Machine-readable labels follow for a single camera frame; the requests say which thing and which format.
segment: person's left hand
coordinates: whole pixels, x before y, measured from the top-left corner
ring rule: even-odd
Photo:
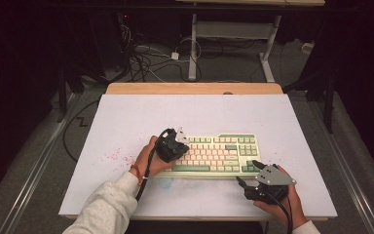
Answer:
[[[138,166],[141,176],[144,176],[145,174],[145,170],[147,169],[147,164],[148,164],[148,156],[150,155],[151,150],[154,148],[157,139],[158,138],[156,136],[151,136],[150,142],[142,148],[141,152],[136,158],[136,161],[134,164]],[[154,156],[153,156],[153,159],[150,165],[149,177],[155,176],[157,173],[159,173],[160,171],[164,169],[172,168],[174,164],[175,164],[175,161],[166,163],[157,155],[157,153],[154,153]],[[130,172],[136,176],[136,170],[134,168],[131,168]]]

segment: dark background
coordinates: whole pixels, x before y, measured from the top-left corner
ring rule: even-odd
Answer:
[[[283,16],[277,41],[316,41],[300,80],[330,64],[326,69],[336,77],[336,91],[374,158],[374,2],[326,1],[326,7],[335,9],[361,4],[364,7],[354,16]],[[105,67],[126,64],[113,17],[68,13],[66,18],[65,13],[44,9],[34,1],[0,0],[0,180],[31,132],[53,108],[51,98],[61,67],[65,67],[65,78],[73,92],[79,93],[81,75],[92,74],[102,80]],[[170,45],[176,45],[180,36],[187,36],[191,30],[188,14],[157,18],[154,13],[142,13],[129,17],[135,31]],[[326,79],[313,79],[303,89],[319,98],[327,87]]]

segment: person's right hand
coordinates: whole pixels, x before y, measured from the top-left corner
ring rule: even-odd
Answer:
[[[281,166],[278,166],[278,168],[280,171],[287,174],[287,172]],[[284,198],[283,201],[281,201],[281,204],[286,208],[289,215],[292,215],[294,230],[306,223],[308,220],[303,213],[302,202],[300,201],[299,195],[297,194],[294,185],[288,185],[287,198],[288,200]],[[261,201],[254,201],[253,205],[273,215],[282,225],[287,226],[287,217],[278,205],[268,205]]]

